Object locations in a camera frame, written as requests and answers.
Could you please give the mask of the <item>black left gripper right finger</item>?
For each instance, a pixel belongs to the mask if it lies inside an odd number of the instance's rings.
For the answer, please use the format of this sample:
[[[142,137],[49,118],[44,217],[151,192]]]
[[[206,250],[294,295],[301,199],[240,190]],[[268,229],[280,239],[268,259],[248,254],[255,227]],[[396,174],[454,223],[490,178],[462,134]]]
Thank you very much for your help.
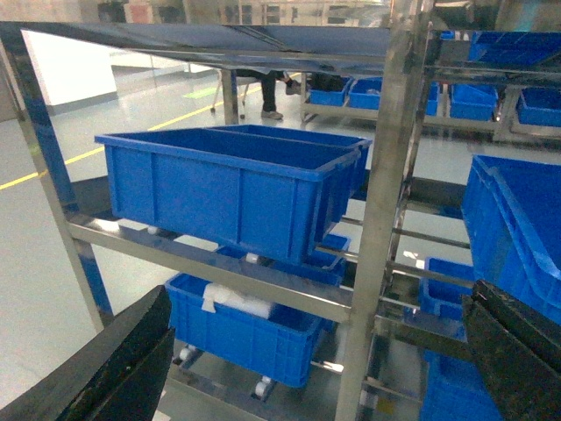
[[[560,419],[560,325],[484,280],[462,297],[467,344],[505,420]]]

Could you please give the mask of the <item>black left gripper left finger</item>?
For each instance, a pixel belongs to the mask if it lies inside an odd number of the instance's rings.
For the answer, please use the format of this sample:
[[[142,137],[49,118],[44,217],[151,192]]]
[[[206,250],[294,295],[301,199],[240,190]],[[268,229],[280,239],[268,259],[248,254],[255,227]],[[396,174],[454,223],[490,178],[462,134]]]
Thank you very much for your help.
[[[1,410],[3,420],[150,420],[174,352],[171,301],[157,286]]]

